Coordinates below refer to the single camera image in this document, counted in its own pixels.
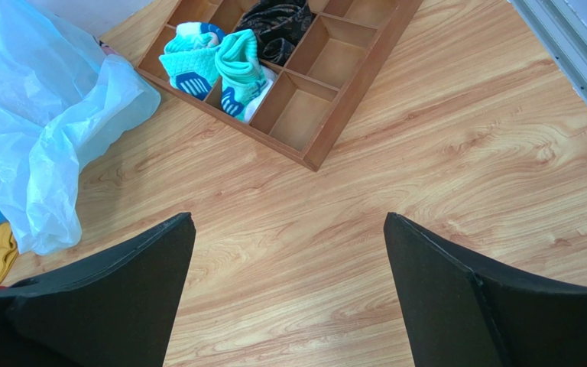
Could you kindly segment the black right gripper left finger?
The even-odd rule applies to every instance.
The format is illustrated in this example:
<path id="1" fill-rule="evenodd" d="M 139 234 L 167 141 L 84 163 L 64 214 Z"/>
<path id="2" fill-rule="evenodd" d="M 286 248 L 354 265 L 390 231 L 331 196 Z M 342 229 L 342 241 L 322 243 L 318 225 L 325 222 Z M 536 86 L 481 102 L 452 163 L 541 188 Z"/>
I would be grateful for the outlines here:
<path id="1" fill-rule="evenodd" d="M 196 238 L 189 213 L 0 287 L 0 366 L 161 366 Z"/>

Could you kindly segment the light blue plastic bag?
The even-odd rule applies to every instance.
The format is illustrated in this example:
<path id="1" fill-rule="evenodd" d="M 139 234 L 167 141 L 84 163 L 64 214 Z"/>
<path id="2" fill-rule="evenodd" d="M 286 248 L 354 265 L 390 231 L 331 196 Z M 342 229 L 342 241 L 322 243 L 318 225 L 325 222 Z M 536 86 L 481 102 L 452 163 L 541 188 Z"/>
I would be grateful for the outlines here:
<path id="1" fill-rule="evenodd" d="M 91 34 L 0 1 L 0 210 L 20 252 L 76 245 L 79 174 L 147 121 L 160 93 Z"/>

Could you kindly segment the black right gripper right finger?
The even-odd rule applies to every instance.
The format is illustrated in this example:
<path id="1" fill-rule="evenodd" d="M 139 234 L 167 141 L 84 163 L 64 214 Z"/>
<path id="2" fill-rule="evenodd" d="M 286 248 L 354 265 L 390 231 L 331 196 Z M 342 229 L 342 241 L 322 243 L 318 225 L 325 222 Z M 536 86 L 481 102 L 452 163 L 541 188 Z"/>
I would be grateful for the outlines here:
<path id="1" fill-rule="evenodd" d="M 384 239 L 417 366 L 587 366 L 587 287 L 545 278 L 389 213 Z"/>

